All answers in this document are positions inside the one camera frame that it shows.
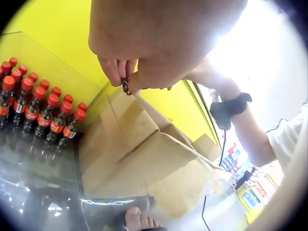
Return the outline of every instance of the white shirt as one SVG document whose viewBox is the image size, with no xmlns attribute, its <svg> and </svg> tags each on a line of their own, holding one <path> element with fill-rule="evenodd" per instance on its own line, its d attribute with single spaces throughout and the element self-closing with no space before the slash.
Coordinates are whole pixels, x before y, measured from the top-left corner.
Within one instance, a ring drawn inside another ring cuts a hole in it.
<svg viewBox="0 0 308 231">
<path fill-rule="evenodd" d="M 299 134 L 304 126 L 307 126 L 308 104 L 302 106 L 301 112 L 290 121 L 281 120 L 278 127 L 267 133 L 270 145 L 285 171 L 291 160 Z"/>
</svg>

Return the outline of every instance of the toe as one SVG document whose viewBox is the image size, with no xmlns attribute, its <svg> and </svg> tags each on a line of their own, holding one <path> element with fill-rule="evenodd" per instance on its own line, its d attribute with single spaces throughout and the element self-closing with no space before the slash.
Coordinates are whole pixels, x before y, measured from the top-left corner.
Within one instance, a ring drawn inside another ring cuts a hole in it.
<svg viewBox="0 0 308 231">
<path fill-rule="evenodd" d="M 129 231 L 139 231 L 141 229 L 140 214 L 140 209 L 137 207 L 131 207 L 126 211 L 125 221 Z"/>
<path fill-rule="evenodd" d="M 159 227 L 159 224 L 156 220 L 153 220 L 153 225 L 154 225 L 154 228 L 158 228 Z"/>
<path fill-rule="evenodd" d="M 154 228 L 153 219 L 148 217 L 149 228 Z"/>
<path fill-rule="evenodd" d="M 144 213 L 141 213 L 140 215 L 140 221 L 141 221 L 141 227 L 143 229 L 147 229 L 148 226 L 149 226 L 149 223 L 148 223 L 148 216 Z"/>
</svg>

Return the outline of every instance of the red bottle cap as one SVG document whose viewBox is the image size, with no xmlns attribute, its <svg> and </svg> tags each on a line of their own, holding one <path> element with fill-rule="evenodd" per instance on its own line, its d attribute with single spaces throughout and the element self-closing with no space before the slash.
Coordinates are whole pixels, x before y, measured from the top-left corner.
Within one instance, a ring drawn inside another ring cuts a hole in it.
<svg viewBox="0 0 308 231">
<path fill-rule="evenodd" d="M 1 68 L 3 73 L 8 73 L 10 71 L 11 64 L 7 61 L 2 62 Z"/>
<path fill-rule="evenodd" d="M 15 80 L 12 76 L 7 75 L 2 82 L 2 88 L 7 91 L 11 91 L 14 88 Z"/>
<path fill-rule="evenodd" d="M 9 63 L 10 63 L 10 65 L 11 65 L 11 68 L 16 67 L 17 58 L 11 57 L 10 60 L 9 60 Z"/>
<path fill-rule="evenodd" d="M 41 99 L 44 98 L 45 89 L 42 88 L 41 86 L 37 86 L 37 87 L 34 89 L 33 95 L 34 95 L 35 98 L 41 100 Z"/>
<path fill-rule="evenodd" d="M 66 94 L 63 98 L 63 102 L 69 102 L 72 103 L 73 102 L 73 97 L 70 94 Z"/>
<path fill-rule="evenodd" d="M 54 87 L 52 88 L 51 93 L 59 97 L 61 95 L 61 89 L 58 87 Z"/>
<path fill-rule="evenodd" d="M 33 81 L 29 78 L 25 78 L 21 82 L 21 88 L 25 91 L 30 91 L 33 87 Z"/>
<path fill-rule="evenodd" d="M 56 107 L 59 103 L 59 97 L 54 94 L 50 94 L 48 96 L 47 103 L 52 107 Z"/>
<path fill-rule="evenodd" d="M 22 65 L 19 66 L 18 70 L 20 70 L 22 75 L 25 75 L 27 73 L 28 68 L 27 68 L 26 65 L 22 64 Z"/>
<path fill-rule="evenodd" d="M 69 102 L 63 102 L 63 104 L 61 105 L 61 110 L 65 114 L 70 113 L 72 109 L 73 109 L 73 106 Z"/>
<path fill-rule="evenodd" d="M 21 78 L 21 72 L 19 70 L 12 70 L 11 76 L 14 78 L 15 82 L 19 82 Z"/>
<path fill-rule="evenodd" d="M 31 79 L 32 82 L 35 83 L 38 80 L 38 75 L 34 71 L 31 71 L 28 78 Z"/>
<path fill-rule="evenodd" d="M 39 86 L 44 88 L 44 90 L 48 90 L 49 88 L 49 82 L 46 79 L 42 79 L 42 81 L 39 83 Z"/>
<path fill-rule="evenodd" d="M 82 121 L 86 117 L 86 113 L 81 109 L 77 109 L 77 111 L 74 113 L 74 117 L 79 121 Z"/>
<path fill-rule="evenodd" d="M 83 102 L 79 103 L 77 108 L 81 109 L 83 111 L 87 111 L 87 109 L 88 109 L 87 105 Z"/>
</svg>

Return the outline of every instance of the yellow wall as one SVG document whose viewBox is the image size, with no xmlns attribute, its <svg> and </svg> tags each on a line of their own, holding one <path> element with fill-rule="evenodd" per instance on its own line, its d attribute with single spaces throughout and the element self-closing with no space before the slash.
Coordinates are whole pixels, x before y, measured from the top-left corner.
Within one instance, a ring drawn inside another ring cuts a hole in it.
<svg viewBox="0 0 308 231">
<path fill-rule="evenodd" d="M 75 106 L 80 101 L 89 104 L 108 83 L 87 45 L 89 17 L 90 0 L 28 1 L 6 29 L 21 30 L 24 34 L 3 37 L 0 58 L 7 60 L 15 55 L 31 71 L 71 93 Z M 192 140 L 206 133 L 215 141 L 186 81 L 179 82 L 171 91 L 148 89 L 142 95 Z"/>
</svg>

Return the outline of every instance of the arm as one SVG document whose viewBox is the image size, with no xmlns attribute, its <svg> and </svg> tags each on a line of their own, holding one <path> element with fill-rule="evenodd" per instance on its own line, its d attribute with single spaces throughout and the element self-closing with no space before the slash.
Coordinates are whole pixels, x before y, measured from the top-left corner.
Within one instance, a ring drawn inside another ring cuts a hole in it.
<svg viewBox="0 0 308 231">
<path fill-rule="evenodd" d="M 233 80 L 221 76 L 208 59 L 185 78 L 215 89 L 222 100 L 234 99 L 241 93 L 239 86 Z M 260 128 L 249 107 L 241 114 L 234 115 L 231 122 L 254 165 L 263 166 L 276 159 L 266 132 Z"/>
</svg>

